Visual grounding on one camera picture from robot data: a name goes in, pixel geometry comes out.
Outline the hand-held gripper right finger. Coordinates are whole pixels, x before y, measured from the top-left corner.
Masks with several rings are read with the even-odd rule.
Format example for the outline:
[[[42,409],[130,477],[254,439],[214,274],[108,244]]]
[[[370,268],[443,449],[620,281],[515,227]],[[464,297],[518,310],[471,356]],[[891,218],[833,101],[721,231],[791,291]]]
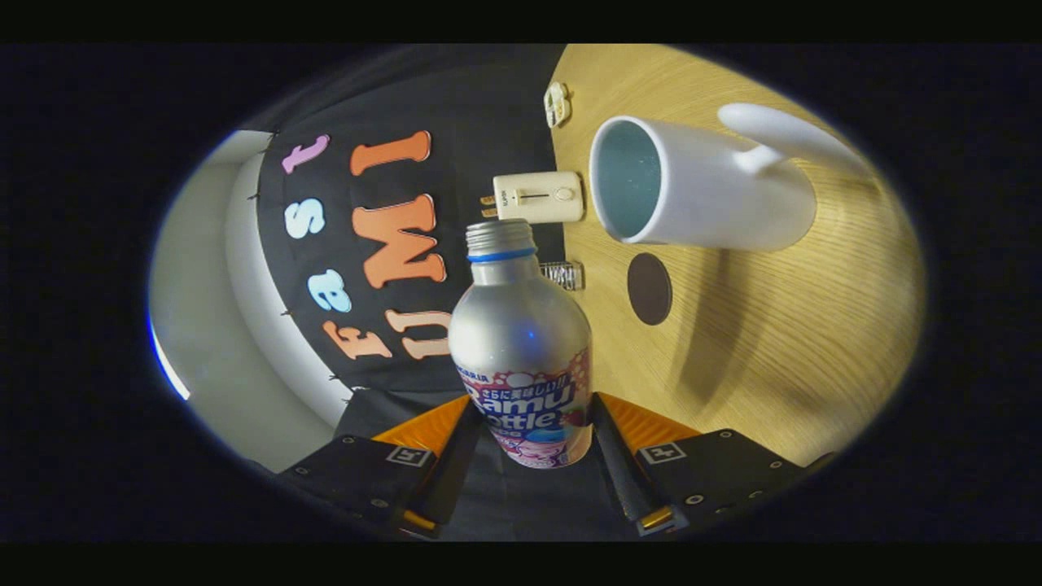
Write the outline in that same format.
[[[703,536],[826,467],[798,465],[740,431],[696,431],[597,392],[594,436],[630,536]]]

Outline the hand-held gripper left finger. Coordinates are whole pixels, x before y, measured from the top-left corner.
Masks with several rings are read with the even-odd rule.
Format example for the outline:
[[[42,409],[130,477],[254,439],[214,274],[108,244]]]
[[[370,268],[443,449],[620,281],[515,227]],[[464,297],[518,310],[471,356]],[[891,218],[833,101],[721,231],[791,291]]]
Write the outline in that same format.
[[[374,537],[438,538],[481,433],[483,417],[462,396],[373,437],[334,437],[277,479]]]

